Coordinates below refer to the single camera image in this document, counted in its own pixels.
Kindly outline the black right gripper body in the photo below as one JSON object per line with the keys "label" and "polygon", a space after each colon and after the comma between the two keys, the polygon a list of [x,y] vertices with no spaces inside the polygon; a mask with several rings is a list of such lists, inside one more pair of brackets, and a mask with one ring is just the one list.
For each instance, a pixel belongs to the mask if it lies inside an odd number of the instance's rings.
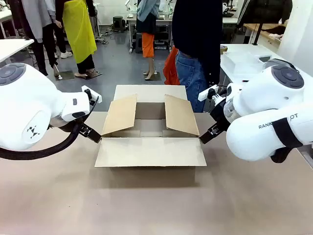
{"label": "black right gripper body", "polygon": [[224,114],[224,106],[226,100],[223,97],[222,100],[215,104],[215,107],[211,110],[210,115],[215,120],[215,124],[210,128],[215,131],[227,131],[230,126],[230,122],[226,119]]}

